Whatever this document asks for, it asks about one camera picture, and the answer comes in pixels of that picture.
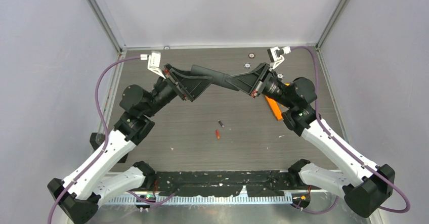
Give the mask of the black remote control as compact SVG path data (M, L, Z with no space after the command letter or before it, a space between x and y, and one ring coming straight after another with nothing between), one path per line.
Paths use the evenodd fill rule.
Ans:
M227 81L227 79L230 77L229 74L225 74L219 71L215 71L209 68L205 68L205 67L201 67L198 65L192 65L191 67L191 75L193 76L207 76L207 77L211 77L213 79L213 84L223 87L223 88L227 88L227 89L231 89L234 91L239 91L239 89L237 87L235 87L234 85L232 85L231 83L229 83Z

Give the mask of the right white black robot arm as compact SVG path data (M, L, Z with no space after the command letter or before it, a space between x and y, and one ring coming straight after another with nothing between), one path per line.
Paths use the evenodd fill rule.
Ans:
M251 72L227 76L225 81L253 98L263 94L287 107L282 113L286 127L341 170L332 172L302 159L290 168L292 187L312 185L329 191L361 217L369 217L392 195L393 188L385 181L394 182L395 171L388 164L378 165L361 155L327 125L311 106L317 99L311 80L298 77L285 85L268 64L261 63Z

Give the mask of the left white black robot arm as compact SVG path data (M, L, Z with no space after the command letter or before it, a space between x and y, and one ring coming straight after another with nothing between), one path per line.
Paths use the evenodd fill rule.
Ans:
M108 200L123 192L155 184L155 170L144 161L106 181L102 177L149 134L155 123L150 120L175 97L194 101L211 84L213 77L182 71L166 64L152 91L139 85L128 86L119 103L124 110L104 142L73 173L48 184L51 195L74 223L87 223Z

